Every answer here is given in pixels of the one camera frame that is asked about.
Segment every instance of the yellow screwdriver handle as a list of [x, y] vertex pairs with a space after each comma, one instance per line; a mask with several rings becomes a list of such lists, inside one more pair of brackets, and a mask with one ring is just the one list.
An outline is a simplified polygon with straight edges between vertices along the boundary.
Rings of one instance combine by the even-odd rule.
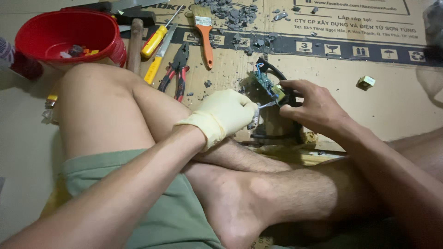
[[162, 62], [162, 58], [157, 56], [157, 57], [154, 58], [154, 61], [152, 62], [152, 64], [149, 66], [149, 69], [146, 72], [146, 75], [144, 76], [144, 80], [148, 84], [152, 84], [152, 81], [154, 80], [155, 74], [159, 70], [161, 62]]
[[144, 48], [141, 51], [141, 55], [145, 58], [151, 57], [155, 48], [160, 44], [163, 37], [165, 37], [166, 33], [167, 33], [167, 28], [161, 25], [159, 29], [157, 29], [155, 34], [152, 36], [152, 38], [149, 40], [149, 42], [146, 44], [146, 46], [144, 46]]

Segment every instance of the red pliers handle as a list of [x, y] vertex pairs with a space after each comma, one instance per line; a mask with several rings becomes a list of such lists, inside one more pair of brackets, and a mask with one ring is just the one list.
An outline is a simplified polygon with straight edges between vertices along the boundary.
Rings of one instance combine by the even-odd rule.
[[172, 78], [174, 77], [175, 74], [177, 74], [178, 78], [179, 78], [179, 82], [178, 82], [178, 89], [177, 89], [177, 92], [175, 93], [174, 99], [176, 99], [178, 102], [182, 102], [183, 95], [185, 93], [186, 72], [188, 70], [189, 70], [189, 66], [184, 66], [181, 69], [179, 68], [178, 72], [176, 72], [174, 70], [174, 68], [172, 68], [172, 64], [169, 63], [169, 69], [168, 69], [165, 77], [163, 77], [162, 81], [160, 82], [158, 90], [165, 92], [166, 88], [169, 85], [169, 83], [171, 82]]

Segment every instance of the cardboard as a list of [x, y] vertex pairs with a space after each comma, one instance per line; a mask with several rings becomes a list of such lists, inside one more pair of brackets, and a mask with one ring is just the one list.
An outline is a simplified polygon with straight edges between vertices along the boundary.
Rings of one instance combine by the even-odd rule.
[[[183, 104], [195, 108], [206, 94], [216, 90], [235, 89], [250, 86], [247, 95], [253, 101], [260, 95], [253, 90], [254, 79], [250, 72], [254, 63], [264, 53], [268, 61], [275, 65], [288, 79], [307, 79], [329, 89], [338, 103], [351, 117], [370, 128], [383, 140], [394, 140], [431, 131], [443, 123], [443, 69], [439, 64], [427, 61], [424, 57], [426, 36], [423, 11], [430, 3], [416, 0], [346, 0], [314, 1], [296, 0], [301, 8], [294, 12], [295, 1], [255, 1], [239, 0], [238, 5], [258, 7], [257, 19], [242, 31], [228, 31], [225, 20], [212, 18], [215, 43], [213, 49], [214, 67], [208, 71], [202, 59], [199, 34], [193, 28], [193, 19], [186, 18], [185, 12], [193, 1], [172, 0], [145, 8], [157, 15], [157, 24], [165, 24], [176, 8], [185, 4], [186, 10], [179, 13], [174, 22], [179, 24], [171, 45], [166, 52], [153, 87], [163, 78], [169, 62], [183, 41], [190, 42], [190, 57]], [[310, 12], [314, 7], [319, 11]], [[291, 21], [281, 19], [271, 22], [279, 8], [285, 9]], [[222, 26], [223, 34], [217, 30]], [[156, 28], [151, 28], [147, 39]], [[278, 37], [269, 47], [254, 46], [254, 42], [277, 32]], [[122, 32], [127, 37], [129, 31]], [[244, 45], [237, 50], [232, 43], [239, 34]], [[245, 49], [254, 50], [247, 56]], [[148, 70], [152, 59], [142, 62], [141, 77]], [[363, 91], [356, 87], [363, 76], [376, 80], [374, 87]], [[204, 81], [211, 80], [206, 88]], [[173, 80], [166, 93], [173, 96], [176, 88]], [[268, 135], [282, 135], [291, 131], [291, 123], [278, 116], [277, 107], [265, 108], [261, 112], [265, 119]], [[251, 131], [237, 133], [236, 140], [248, 141]], [[336, 143], [320, 135], [316, 148], [342, 150]]]

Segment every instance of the red bucket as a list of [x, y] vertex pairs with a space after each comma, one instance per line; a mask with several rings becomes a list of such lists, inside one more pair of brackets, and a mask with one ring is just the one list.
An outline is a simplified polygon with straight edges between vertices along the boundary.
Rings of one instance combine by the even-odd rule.
[[[73, 45], [99, 52], [62, 58], [60, 52], [68, 51]], [[30, 19], [17, 33], [16, 48], [27, 57], [64, 70], [82, 62], [123, 67], [126, 61], [126, 48], [115, 19], [88, 10], [54, 11]]]

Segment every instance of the yellow rubber glove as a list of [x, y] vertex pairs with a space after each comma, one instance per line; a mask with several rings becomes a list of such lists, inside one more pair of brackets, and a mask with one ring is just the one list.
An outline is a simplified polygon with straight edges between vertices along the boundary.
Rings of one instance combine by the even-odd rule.
[[257, 109], [256, 103], [232, 89], [217, 91], [206, 97], [188, 118], [175, 125], [199, 127], [207, 140], [202, 150], [205, 152], [251, 123]]

